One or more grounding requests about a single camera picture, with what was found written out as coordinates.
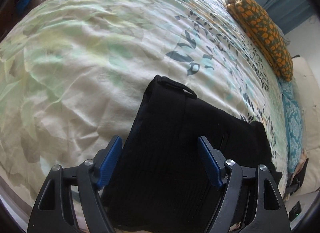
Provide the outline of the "black pants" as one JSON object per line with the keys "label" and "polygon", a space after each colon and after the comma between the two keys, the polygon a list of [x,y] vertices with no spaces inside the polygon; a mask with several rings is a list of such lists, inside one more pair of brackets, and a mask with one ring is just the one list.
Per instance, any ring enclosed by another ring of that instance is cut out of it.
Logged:
{"label": "black pants", "polygon": [[261,122],[246,122],[199,99],[189,88],[155,76],[101,201],[120,230],[203,232],[218,200],[199,154],[205,136],[225,158],[238,165],[272,163]]}

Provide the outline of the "black device on bed edge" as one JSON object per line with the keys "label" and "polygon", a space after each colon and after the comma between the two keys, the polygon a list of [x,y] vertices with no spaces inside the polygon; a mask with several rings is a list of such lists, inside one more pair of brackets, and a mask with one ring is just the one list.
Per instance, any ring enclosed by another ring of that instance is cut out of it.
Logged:
{"label": "black device on bed edge", "polygon": [[284,200],[288,201],[290,196],[296,193],[301,187],[304,182],[306,168],[308,166],[309,159],[306,158],[304,161],[300,162],[296,167],[296,170],[292,174],[289,185],[285,190]]}

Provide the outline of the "floral leaf bed sheet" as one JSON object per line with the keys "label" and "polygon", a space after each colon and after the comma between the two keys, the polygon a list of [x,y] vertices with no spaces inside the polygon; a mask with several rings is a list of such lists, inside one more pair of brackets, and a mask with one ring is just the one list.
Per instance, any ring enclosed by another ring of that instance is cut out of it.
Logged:
{"label": "floral leaf bed sheet", "polygon": [[46,0],[1,42],[1,200],[23,230],[50,168],[127,137],[155,75],[260,121],[285,192],[278,80],[221,0]]}

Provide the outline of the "orange floral folded blanket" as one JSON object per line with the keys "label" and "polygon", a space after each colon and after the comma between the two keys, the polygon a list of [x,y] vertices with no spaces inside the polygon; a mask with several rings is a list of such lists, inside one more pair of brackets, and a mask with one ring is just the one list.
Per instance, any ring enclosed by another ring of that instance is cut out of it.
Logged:
{"label": "orange floral folded blanket", "polygon": [[263,54],[275,75],[293,78],[293,61],[279,29],[255,0],[225,0],[225,9]]}

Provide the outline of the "teal patterned pillow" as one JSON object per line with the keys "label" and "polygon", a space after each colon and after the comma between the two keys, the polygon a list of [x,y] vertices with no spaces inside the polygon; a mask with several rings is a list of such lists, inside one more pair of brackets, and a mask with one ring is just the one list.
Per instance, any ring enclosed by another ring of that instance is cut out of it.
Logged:
{"label": "teal patterned pillow", "polygon": [[303,122],[298,102],[294,99],[292,83],[278,79],[278,84],[282,95],[285,116],[288,146],[287,169],[289,173],[293,173],[298,166],[303,149]]}

